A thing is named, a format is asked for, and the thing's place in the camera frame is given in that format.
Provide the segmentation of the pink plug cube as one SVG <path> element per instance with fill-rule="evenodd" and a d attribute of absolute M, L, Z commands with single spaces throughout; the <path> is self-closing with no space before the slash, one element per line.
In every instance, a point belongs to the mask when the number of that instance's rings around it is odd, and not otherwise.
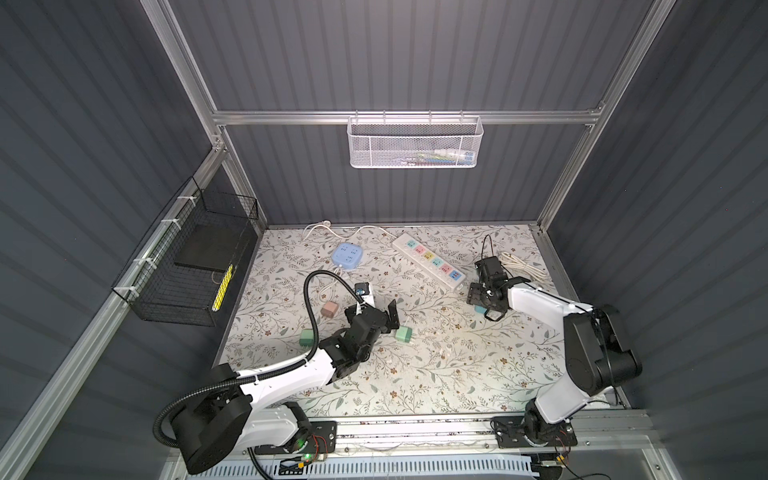
<path fill-rule="evenodd" d="M 334 318 L 339 311 L 339 305 L 333 301 L 327 301 L 321 307 L 320 313 L 324 318 Z"/>

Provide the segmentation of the long white power strip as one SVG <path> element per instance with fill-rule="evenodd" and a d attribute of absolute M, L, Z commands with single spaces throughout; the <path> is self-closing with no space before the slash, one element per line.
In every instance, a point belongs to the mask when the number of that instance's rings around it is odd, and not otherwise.
<path fill-rule="evenodd" d="M 392 246 L 448 290 L 456 290 L 467 278 L 455 265 L 408 234 L 397 237 Z"/>

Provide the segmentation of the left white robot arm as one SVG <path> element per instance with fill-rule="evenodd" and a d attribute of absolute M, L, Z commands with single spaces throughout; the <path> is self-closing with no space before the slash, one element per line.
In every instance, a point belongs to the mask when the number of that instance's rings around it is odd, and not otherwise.
<path fill-rule="evenodd" d="M 287 373 L 236 372 L 229 364 L 212 370 L 218 381 L 172 402 L 153 424 L 156 439 L 180 450 L 186 470 L 200 474 L 234 450 L 275 447 L 288 452 L 310 436 L 304 411 L 287 399 L 354 373 L 369 360 L 379 336 L 400 328 L 397 302 L 386 310 L 368 303 L 351 306 L 349 327 L 319 342 L 312 359 Z"/>

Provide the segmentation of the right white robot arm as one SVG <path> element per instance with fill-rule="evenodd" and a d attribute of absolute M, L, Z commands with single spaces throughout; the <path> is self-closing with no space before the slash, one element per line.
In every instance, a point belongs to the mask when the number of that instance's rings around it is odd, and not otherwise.
<path fill-rule="evenodd" d="M 549 293 L 522 276 L 511 276 L 496 256 L 475 262 L 479 280 L 470 284 L 467 303 L 485 309 L 484 318 L 500 321 L 521 312 L 563 335 L 566 373 L 530 401 L 523 431 L 535 443 L 586 407 L 594 396 L 620 386 L 642 372 L 620 313 Z"/>

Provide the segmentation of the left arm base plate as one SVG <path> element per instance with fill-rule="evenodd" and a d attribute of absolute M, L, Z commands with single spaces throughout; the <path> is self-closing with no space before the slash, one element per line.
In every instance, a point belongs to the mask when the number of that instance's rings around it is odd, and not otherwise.
<path fill-rule="evenodd" d="M 262 445 L 254 448 L 257 455 L 330 454 L 335 451 L 338 423 L 312 420 L 301 426 L 285 445 Z"/>

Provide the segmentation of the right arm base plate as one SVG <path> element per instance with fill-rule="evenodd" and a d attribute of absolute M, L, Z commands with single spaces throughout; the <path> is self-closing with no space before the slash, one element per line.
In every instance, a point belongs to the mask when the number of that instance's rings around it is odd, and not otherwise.
<path fill-rule="evenodd" d="M 490 427 L 500 448 L 574 447 L 578 440 L 568 421 L 549 424 L 528 415 L 496 416 Z"/>

